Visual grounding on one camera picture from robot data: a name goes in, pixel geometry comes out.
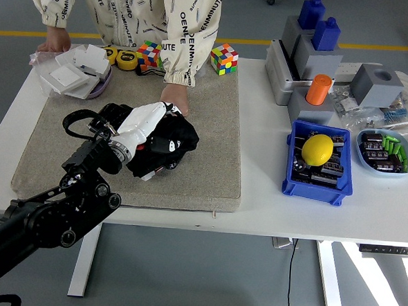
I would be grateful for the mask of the person's right hand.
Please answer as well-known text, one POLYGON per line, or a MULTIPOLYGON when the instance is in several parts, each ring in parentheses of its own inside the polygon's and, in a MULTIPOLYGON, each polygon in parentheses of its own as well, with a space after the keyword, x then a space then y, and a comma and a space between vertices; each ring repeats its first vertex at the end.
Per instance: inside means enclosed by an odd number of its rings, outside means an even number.
POLYGON ((71 49, 71 38, 65 28, 48 26, 46 40, 37 47, 38 51, 63 53, 71 49))

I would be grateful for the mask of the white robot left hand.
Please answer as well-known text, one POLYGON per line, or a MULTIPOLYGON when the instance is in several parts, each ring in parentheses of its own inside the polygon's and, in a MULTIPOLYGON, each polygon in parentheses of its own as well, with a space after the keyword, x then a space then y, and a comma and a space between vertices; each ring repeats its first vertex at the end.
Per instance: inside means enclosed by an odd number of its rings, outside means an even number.
POLYGON ((134 154, 136 147, 146 142, 156 125, 167 113, 181 115, 180 109, 169 102, 156 102, 136 107, 117 129, 112 141, 124 146, 134 154))

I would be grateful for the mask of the person's left hand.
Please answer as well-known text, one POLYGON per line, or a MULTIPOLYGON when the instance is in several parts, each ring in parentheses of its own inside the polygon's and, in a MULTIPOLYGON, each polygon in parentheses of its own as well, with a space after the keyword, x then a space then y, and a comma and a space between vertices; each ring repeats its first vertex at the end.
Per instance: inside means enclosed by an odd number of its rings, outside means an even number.
POLYGON ((187 97, 187 86, 179 84, 166 84, 162 90, 161 101, 176 105, 183 116, 189 113, 189 100, 187 97))

